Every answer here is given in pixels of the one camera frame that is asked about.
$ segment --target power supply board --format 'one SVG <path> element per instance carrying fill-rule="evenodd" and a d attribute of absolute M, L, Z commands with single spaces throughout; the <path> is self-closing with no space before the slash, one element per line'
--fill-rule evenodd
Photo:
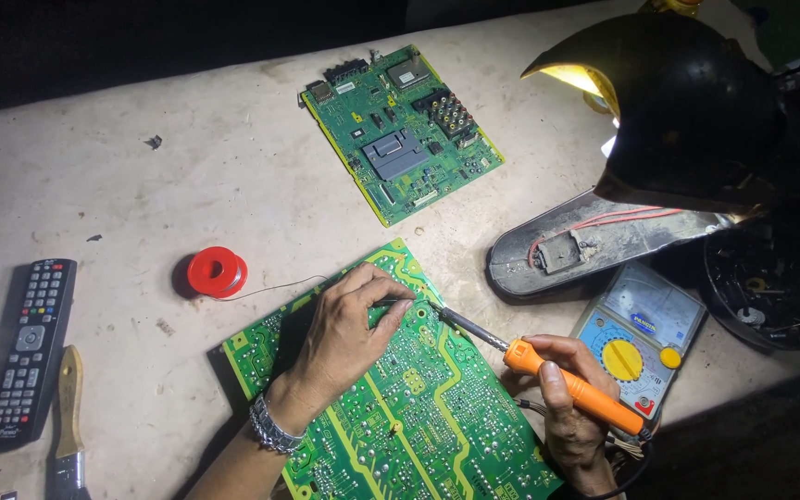
<path fill-rule="evenodd" d="M 430 308 L 428 300 L 444 301 L 403 239 L 362 261 L 417 300 L 385 354 L 307 427 L 283 469 L 293 498 L 546 498 L 562 481 L 543 460 L 539 437 L 466 334 Z M 294 363 L 327 287 L 314 287 L 221 345 L 249 400 Z M 372 308 L 370 326 L 387 309 Z"/>
<path fill-rule="evenodd" d="M 505 162 L 414 45 L 324 77 L 300 97 L 385 227 Z"/>

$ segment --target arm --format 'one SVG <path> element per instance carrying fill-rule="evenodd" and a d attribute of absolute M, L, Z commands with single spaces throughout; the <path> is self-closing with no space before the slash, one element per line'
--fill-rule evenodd
<path fill-rule="evenodd" d="M 383 355 L 413 305 L 412 300 L 397 301 L 370 330 L 367 310 L 389 295 L 415 298 L 410 289 L 368 262 L 323 293 L 298 360 L 274 380 L 265 398 L 280 429 L 301 436 Z M 250 427 L 247 423 L 230 441 L 187 500 L 268 497 L 289 456 L 261 446 Z"/>
<path fill-rule="evenodd" d="M 542 358 L 551 359 L 539 368 L 539 385 L 548 408 L 545 444 L 551 456 L 563 469 L 566 480 L 581 494 L 594 496 L 613 491 L 616 479 L 604 456 L 609 426 L 572 405 L 558 366 L 582 377 L 616 401 L 619 400 L 619 385 L 579 339 L 532 335 L 524 340 L 532 344 Z"/>

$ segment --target red solder spool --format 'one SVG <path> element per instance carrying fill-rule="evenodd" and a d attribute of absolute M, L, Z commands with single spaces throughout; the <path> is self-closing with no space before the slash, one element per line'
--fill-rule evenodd
<path fill-rule="evenodd" d="M 187 281 L 200 294 L 227 298 L 245 285 L 249 268 L 240 256 L 223 246 L 210 246 L 196 254 L 187 267 Z"/>

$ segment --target dirty table surface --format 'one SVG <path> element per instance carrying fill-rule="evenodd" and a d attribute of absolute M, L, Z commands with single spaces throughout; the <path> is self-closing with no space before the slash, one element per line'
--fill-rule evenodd
<path fill-rule="evenodd" d="M 252 291 L 329 275 L 399 236 L 448 304 L 495 333 L 569 335 L 585 301 L 507 305 L 485 282 L 484 256 L 500 234 L 591 186 L 614 128 L 581 91 L 518 75 L 552 44 L 642 1 L 495 19 L 0 111 L 0 318 L 14 266 L 79 262 L 67 344 L 78 347 L 85 370 L 80 422 L 92 498 L 171 498 L 230 415 L 206 350 L 306 289 L 226 303 L 181 299 L 172 267 L 206 246 L 243 256 L 244 290 Z M 736 8 L 706 3 L 700 17 L 766 65 Z M 472 103 L 507 163 L 385 229 L 296 93 L 370 48 L 387 53 L 410 43 Z M 153 151 L 144 141 L 156 134 L 163 141 Z M 503 370 L 497 352 L 484 352 Z M 710 320 L 671 389 L 664 425 L 797 375 L 800 353 L 758 354 Z M 51 420 L 42 439 L 0 455 L 0 491 L 43 497 Z"/>

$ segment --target silver bracelet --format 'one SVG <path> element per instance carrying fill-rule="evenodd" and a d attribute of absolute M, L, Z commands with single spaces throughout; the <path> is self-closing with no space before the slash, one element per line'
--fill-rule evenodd
<path fill-rule="evenodd" d="M 301 446 L 301 440 L 304 439 L 304 434 L 301 436 L 292 436 L 286 431 L 280 429 L 279 425 L 270 418 L 268 413 L 268 406 L 264 402 L 264 393 L 255 398 L 255 402 L 249 407 L 249 420 L 251 421 L 251 429 L 261 442 L 261 446 L 266 449 L 276 451 L 283 455 L 295 453 Z"/>

